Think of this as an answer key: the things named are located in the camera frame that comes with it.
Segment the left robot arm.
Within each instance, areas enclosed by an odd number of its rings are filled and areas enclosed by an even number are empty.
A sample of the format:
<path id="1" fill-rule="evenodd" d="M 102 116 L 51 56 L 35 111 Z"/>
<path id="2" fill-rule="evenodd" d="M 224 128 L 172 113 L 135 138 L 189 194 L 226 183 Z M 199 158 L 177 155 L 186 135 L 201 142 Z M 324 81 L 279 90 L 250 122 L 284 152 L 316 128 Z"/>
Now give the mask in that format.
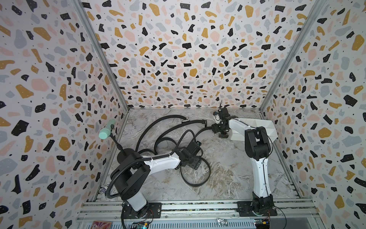
<path id="1" fill-rule="evenodd" d="M 144 215 L 149 210 L 149 202 L 140 191 L 149 175 L 169 169 L 181 169 L 189 166 L 197 170 L 202 162 L 210 165 L 198 155 L 203 152 L 201 143 L 192 140 L 187 147 L 175 147 L 172 152 L 142 156 L 131 148 L 122 150 L 118 155 L 120 165 L 110 175 L 105 197 L 108 199 L 120 197 L 122 201 L 137 214 Z"/>

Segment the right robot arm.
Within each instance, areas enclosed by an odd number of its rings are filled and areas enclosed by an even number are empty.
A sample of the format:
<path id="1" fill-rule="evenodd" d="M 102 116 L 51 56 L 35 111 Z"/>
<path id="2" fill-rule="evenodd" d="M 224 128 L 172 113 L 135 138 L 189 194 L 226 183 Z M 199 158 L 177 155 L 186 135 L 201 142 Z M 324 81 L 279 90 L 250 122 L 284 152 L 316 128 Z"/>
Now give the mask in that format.
<path id="1" fill-rule="evenodd" d="M 245 139 L 245 152 L 250 158 L 254 175 L 252 206 L 258 209 L 274 207 L 273 196 L 268 183 L 268 158 L 272 152 L 272 140 L 265 127 L 253 127 L 236 116 L 231 116 L 227 108 L 213 112 L 215 124 L 213 132 L 223 138 L 229 130 L 241 134 Z"/>

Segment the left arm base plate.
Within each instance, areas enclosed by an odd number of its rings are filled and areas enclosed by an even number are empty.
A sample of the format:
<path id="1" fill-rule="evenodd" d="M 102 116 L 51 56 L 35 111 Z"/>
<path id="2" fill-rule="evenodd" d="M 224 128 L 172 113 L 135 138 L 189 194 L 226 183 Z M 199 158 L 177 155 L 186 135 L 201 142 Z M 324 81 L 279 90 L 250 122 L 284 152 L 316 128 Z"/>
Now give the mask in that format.
<path id="1" fill-rule="evenodd" d="M 161 202 L 148 202 L 139 211 L 135 211 L 131 205 L 124 205 L 121 213 L 122 219 L 159 219 L 162 213 Z"/>

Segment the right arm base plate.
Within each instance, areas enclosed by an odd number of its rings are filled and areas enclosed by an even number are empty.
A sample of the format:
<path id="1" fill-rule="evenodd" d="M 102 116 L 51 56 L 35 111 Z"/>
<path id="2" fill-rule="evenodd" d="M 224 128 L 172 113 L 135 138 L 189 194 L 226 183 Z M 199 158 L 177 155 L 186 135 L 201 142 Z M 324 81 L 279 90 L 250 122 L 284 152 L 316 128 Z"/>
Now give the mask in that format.
<path id="1" fill-rule="evenodd" d="M 277 211 L 271 196 L 254 198 L 252 201 L 238 201 L 236 211 L 240 217 L 277 216 Z"/>

